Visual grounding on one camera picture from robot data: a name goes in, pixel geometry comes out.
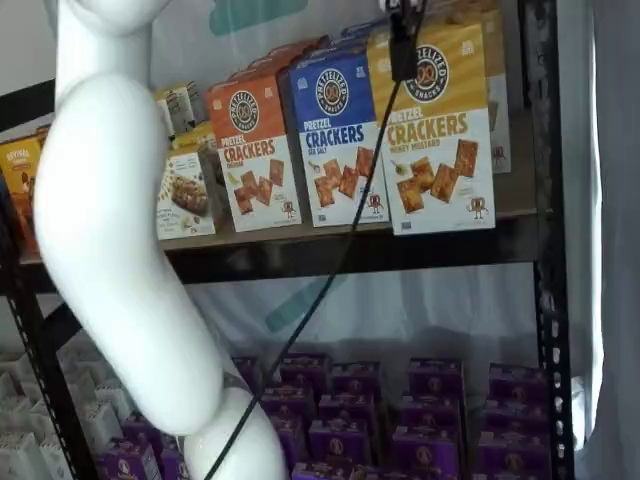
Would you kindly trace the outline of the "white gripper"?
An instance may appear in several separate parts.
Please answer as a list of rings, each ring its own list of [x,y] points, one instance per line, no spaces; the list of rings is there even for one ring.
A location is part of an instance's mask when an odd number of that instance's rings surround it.
[[[390,16],[389,56],[392,80],[412,80],[417,75],[416,14],[428,4],[422,0],[379,0],[379,7]]]

